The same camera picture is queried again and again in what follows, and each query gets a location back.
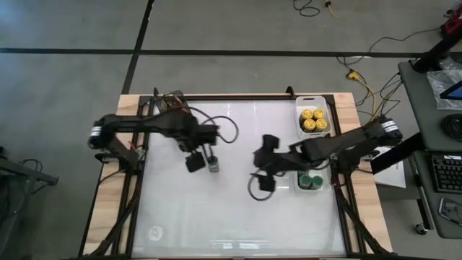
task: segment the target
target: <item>concrete floor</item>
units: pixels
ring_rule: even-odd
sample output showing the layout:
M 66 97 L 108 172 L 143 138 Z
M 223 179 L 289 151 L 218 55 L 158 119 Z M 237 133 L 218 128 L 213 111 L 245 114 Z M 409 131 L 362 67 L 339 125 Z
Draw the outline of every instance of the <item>concrete floor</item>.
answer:
M 323 1 L 317 17 L 301 17 L 289 0 L 156 0 L 144 49 L 245 49 L 366 51 L 378 38 L 402 38 L 439 27 L 451 0 L 333 1 L 334 19 Z M 132 49 L 147 0 L 0 1 L 0 48 Z M 426 51 L 436 32 L 403 43 L 381 42 L 374 51 Z M 354 68 L 379 90 L 402 58 L 365 58 Z M 0 144 L 12 160 L 37 158 L 60 176 L 57 187 L 33 197 L 23 222 L 20 256 L 76 256 L 96 187 L 100 164 L 86 141 L 92 122 L 116 109 L 130 56 L 0 53 Z M 181 89 L 186 93 L 353 92 L 362 85 L 334 58 L 141 56 L 130 93 Z M 389 116 L 405 137 L 417 131 L 406 93 Z M 371 100 L 360 109 L 370 111 Z M 361 122 L 368 120 L 360 114 Z M 462 242 L 435 231 L 419 236 L 413 201 L 383 201 L 395 251 L 406 256 L 460 259 Z

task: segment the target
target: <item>desk leg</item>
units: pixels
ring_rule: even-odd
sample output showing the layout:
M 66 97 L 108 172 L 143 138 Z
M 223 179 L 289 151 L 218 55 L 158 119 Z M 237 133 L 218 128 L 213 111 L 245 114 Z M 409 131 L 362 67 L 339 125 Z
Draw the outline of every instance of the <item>desk leg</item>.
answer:
M 417 205 L 419 206 L 420 215 L 422 216 L 422 224 L 426 230 L 431 230 L 432 226 L 428 220 L 427 210 L 425 208 L 424 202 L 422 199 L 417 199 Z
M 372 160 L 370 162 L 372 172 L 374 174 L 379 173 L 382 170 L 385 170 L 386 168 L 389 168 L 390 166 L 408 158 L 413 152 L 421 150 L 424 150 L 424 142 L 422 140 L 422 135 L 417 133 L 396 145 L 390 151 Z

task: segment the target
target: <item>keyboard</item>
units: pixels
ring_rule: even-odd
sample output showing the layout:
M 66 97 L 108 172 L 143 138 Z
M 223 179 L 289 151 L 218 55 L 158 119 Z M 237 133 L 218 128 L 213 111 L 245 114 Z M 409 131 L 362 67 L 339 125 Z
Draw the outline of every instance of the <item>keyboard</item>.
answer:
M 436 191 L 462 194 L 462 160 L 441 155 L 432 155 L 430 160 Z

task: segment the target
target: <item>white table surface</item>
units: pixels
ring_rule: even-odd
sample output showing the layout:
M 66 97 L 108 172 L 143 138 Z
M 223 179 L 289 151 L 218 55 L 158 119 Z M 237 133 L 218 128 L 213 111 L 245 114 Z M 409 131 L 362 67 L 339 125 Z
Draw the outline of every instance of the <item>white table surface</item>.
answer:
M 172 139 L 150 135 L 134 258 L 345 254 L 334 191 L 326 180 L 324 191 L 300 191 L 295 187 L 296 174 L 288 173 L 277 178 L 276 192 L 268 201 L 255 201 L 247 192 L 249 173 L 256 170 L 253 152 L 261 146 L 263 134 L 281 139 L 278 152 L 300 141 L 294 101 L 188 104 L 210 116 L 229 116 L 238 124 L 240 136 L 233 144 L 219 140 L 213 147 L 219 173 L 208 168 L 189 173 L 184 164 L 189 154 Z M 229 121 L 217 119 L 217 124 L 225 139 L 234 136 Z

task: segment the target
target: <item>white plastic container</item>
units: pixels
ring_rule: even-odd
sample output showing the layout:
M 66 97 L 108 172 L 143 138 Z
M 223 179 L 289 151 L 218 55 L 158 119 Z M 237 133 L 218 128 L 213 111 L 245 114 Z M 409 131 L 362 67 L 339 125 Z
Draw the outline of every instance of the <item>white plastic container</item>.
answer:
M 327 127 L 322 132 L 305 133 L 300 127 L 300 114 L 305 109 L 314 111 L 321 108 L 324 110 L 324 119 L 327 121 Z M 295 100 L 295 127 L 297 127 L 298 137 L 301 139 L 324 137 L 331 132 L 331 119 L 327 109 L 327 103 L 324 97 L 321 96 L 302 96 Z

